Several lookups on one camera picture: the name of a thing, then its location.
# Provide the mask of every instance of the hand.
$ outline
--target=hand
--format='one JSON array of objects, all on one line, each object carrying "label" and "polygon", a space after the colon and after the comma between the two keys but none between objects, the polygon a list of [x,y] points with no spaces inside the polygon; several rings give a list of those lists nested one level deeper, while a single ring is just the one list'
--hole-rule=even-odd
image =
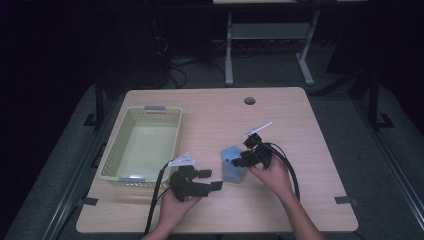
[{"label": "hand", "polygon": [[180,202],[175,198],[172,190],[166,191],[162,196],[158,225],[174,229],[201,199],[193,197],[185,202]]},{"label": "hand", "polygon": [[188,211],[201,199],[199,197],[193,197],[185,202],[180,202],[175,198],[172,190],[167,190],[162,195],[158,224],[143,239],[166,239],[172,230],[184,219]]},{"label": "hand", "polygon": [[267,169],[261,170],[253,166],[249,167],[249,171],[276,195],[294,194],[287,167],[277,156],[273,155]]}]

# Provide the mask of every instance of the metal stand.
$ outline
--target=metal stand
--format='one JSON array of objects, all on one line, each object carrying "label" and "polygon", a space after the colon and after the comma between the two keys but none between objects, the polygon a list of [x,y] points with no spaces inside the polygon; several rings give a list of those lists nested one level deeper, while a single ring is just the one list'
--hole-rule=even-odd
[{"label": "metal stand", "polygon": [[229,12],[227,54],[225,56],[225,85],[228,87],[234,83],[231,62],[232,39],[305,39],[305,46],[300,53],[296,53],[296,59],[306,84],[313,85],[314,80],[305,59],[311,45],[319,13],[320,11],[315,11],[311,22],[307,23],[233,23],[232,13]]}]

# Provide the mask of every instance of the person's right hand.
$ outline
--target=person's right hand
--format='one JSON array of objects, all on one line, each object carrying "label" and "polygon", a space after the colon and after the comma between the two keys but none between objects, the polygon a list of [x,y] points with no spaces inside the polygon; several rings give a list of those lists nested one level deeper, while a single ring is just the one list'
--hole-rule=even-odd
[{"label": "person's right hand", "polygon": [[278,196],[293,194],[287,167],[277,156],[273,155],[267,169],[262,170],[253,166],[249,167],[249,171]]}]

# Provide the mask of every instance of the table hole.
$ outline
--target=table hole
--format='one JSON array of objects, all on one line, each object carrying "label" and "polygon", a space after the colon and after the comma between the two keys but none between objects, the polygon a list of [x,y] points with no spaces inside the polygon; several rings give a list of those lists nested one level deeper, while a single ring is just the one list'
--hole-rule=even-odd
[{"label": "table hole", "polygon": [[244,99],[244,103],[246,103],[247,105],[253,105],[256,103],[256,99],[252,97],[247,97]]}]

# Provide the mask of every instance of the gray carpet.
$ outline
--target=gray carpet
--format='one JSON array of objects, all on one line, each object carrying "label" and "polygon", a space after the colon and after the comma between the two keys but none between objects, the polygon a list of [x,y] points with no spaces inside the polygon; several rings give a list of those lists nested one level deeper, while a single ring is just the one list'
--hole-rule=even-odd
[{"label": "gray carpet", "polygon": [[[327,74],[326,66],[333,51],[332,45],[314,44],[307,62],[316,80],[314,86],[306,86],[293,53],[299,46],[283,46],[265,51],[250,58],[234,58],[233,87],[285,87],[299,86],[307,92],[316,91],[334,82],[340,76]],[[214,64],[193,63],[180,67],[187,74],[184,88],[222,88],[224,86],[223,57],[214,59]],[[174,72],[179,82],[183,75]],[[350,198],[358,204],[353,210],[359,222],[354,233],[325,233],[326,239],[424,239],[423,229],[413,216],[407,202],[399,191],[384,154],[373,137],[374,132],[363,120],[360,107],[366,99],[354,102],[347,97],[351,84],[346,84],[325,97],[310,97],[310,102],[334,159],[342,183]],[[169,82],[165,88],[175,88]],[[417,194],[424,199],[424,138],[415,129],[399,107],[394,95],[380,88],[380,112],[389,115],[395,128],[382,129],[380,134],[387,141],[400,165],[407,174]],[[76,170],[81,170],[79,182],[73,189],[76,205],[88,190],[95,168],[97,150],[108,139],[122,99],[105,100],[106,121],[99,131],[83,126],[88,114],[95,112],[94,88],[87,90],[58,141],[37,183],[25,201],[6,239],[42,239],[51,229],[51,219],[61,206],[62,198]],[[72,207],[67,212],[66,222],[59,224],[58,239],[139,239],[140,234],[81,234],[75,225],[81,207]],[[291,234],[282,234],[292,239]],[[213,235],[174,235],[169,239],[215,239]],[[223,239],[277,239],[276,234],[224,235]]]}]

